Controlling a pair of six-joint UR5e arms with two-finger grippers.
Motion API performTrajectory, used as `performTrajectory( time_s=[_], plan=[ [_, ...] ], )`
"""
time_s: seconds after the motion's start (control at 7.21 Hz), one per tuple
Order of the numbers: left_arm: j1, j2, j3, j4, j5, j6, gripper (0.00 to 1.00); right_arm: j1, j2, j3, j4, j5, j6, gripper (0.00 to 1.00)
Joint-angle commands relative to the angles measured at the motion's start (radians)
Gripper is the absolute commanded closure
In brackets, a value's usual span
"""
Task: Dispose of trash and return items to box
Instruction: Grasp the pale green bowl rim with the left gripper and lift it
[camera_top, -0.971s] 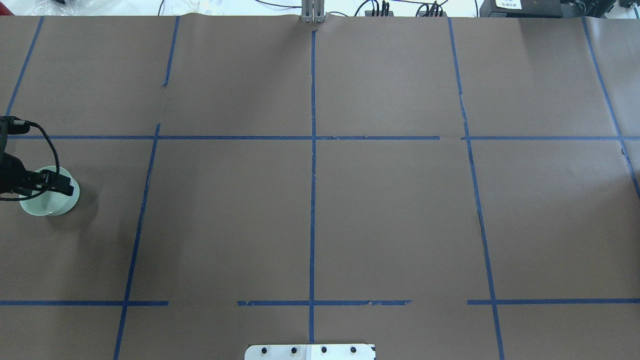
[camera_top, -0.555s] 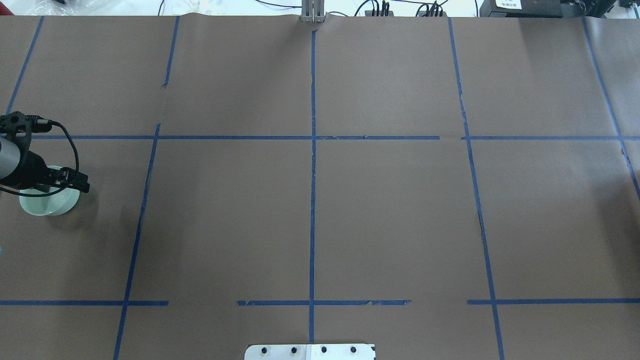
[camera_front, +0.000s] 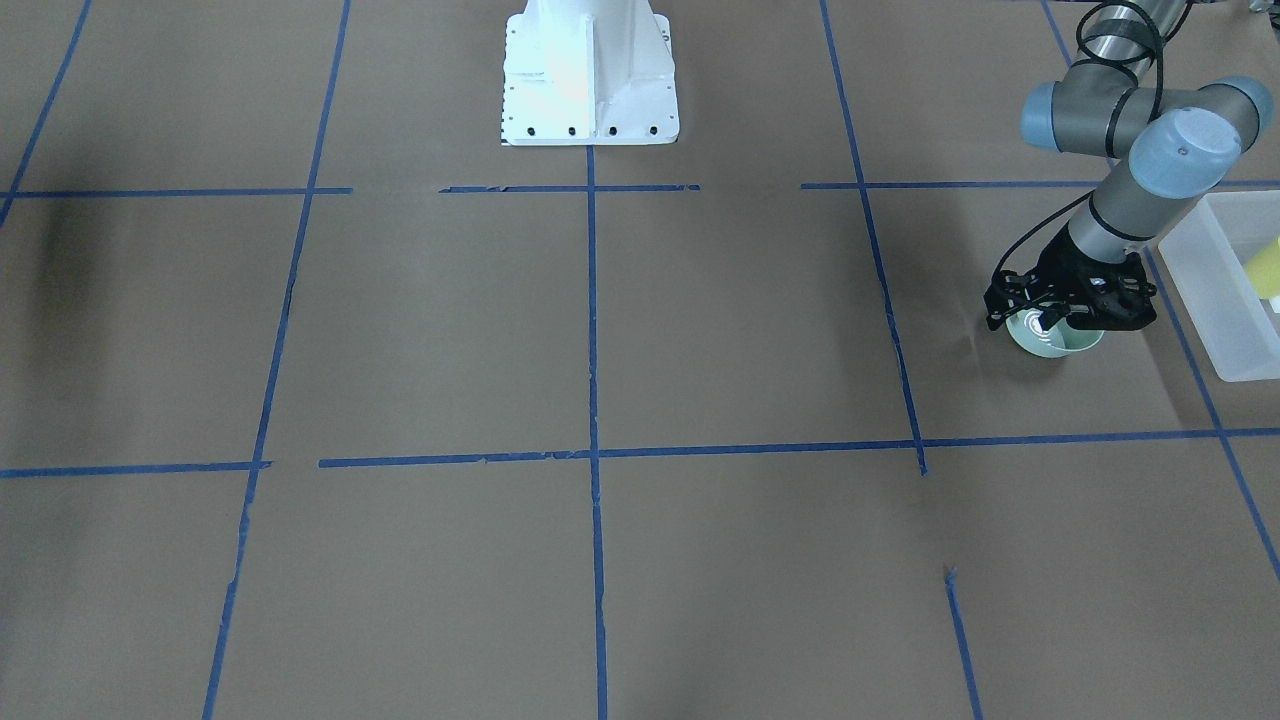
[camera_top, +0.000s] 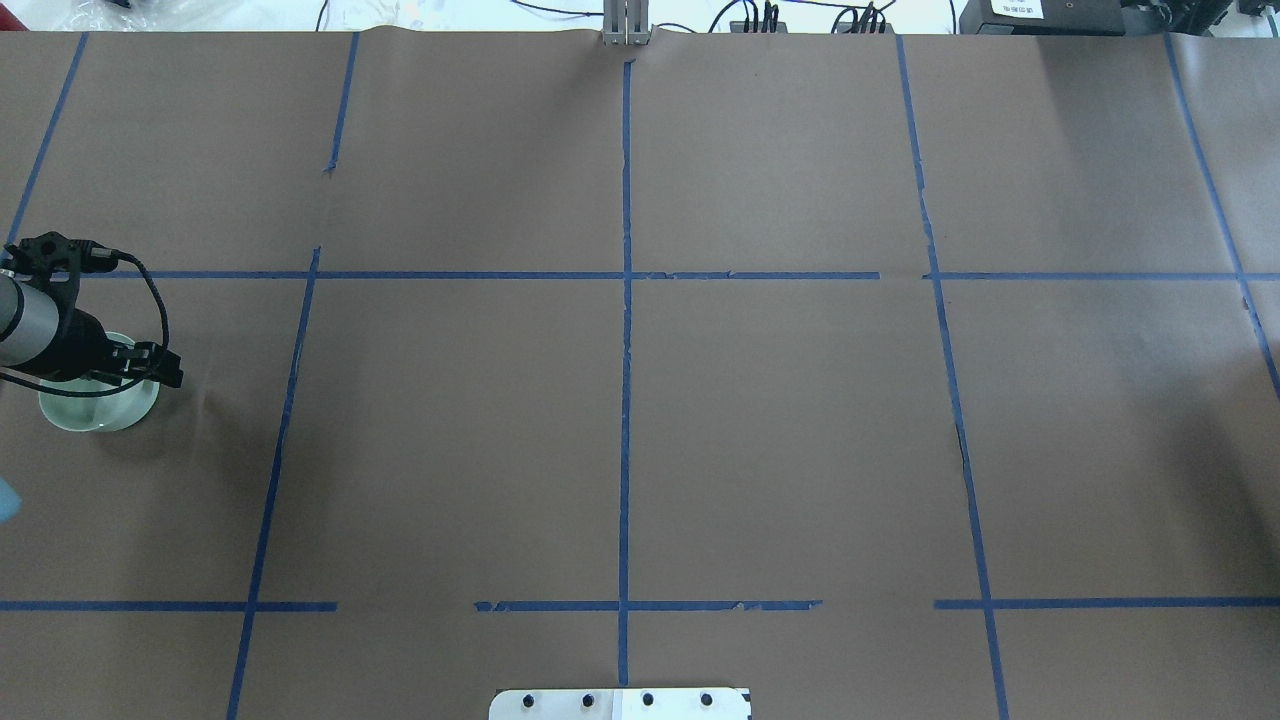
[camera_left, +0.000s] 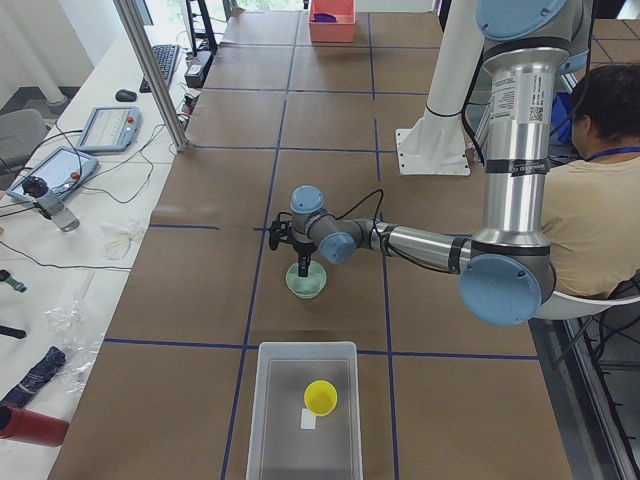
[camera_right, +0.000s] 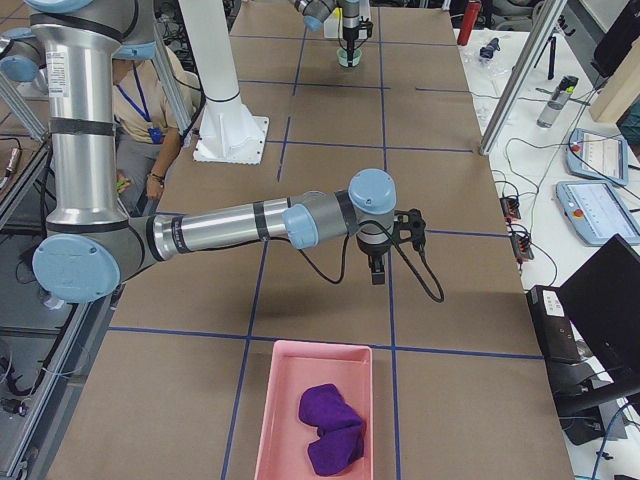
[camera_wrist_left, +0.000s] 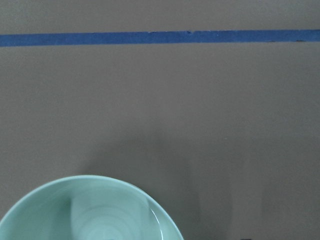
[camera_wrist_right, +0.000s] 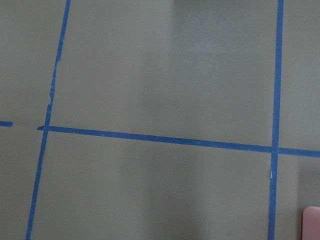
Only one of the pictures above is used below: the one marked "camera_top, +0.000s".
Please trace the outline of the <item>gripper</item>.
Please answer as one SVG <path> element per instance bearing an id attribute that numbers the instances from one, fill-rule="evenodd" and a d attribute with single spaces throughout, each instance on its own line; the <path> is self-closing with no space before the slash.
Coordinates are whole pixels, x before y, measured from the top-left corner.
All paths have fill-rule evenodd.
<path id="1" fill-rule="evenodd" d="M 73 310 L 65 329 L 28 361 L 28 374 L 42 380 L 69 382 L 87 375 L 102 375 L 131 382 L 154 382 L 180 388 L 184 372 L 180 363 L 160 363 L 166 346 L 154 342 L 114 342 L 100 320 Z M 129 365 L 122 370 L 123 364 Z"/>

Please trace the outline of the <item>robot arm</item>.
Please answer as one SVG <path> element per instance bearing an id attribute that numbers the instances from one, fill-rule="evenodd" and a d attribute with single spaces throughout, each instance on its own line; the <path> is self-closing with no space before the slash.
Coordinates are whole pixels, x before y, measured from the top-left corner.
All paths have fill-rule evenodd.
<path id="1" fill-rule="evenodd" d="M 33 389 L 44 419 L 70 433 L 141 423 L 160 389 L 182 387 L 180 356 L 105 331 L 76 306 L 78 282 L 3 277 L 3 380 Z"/>

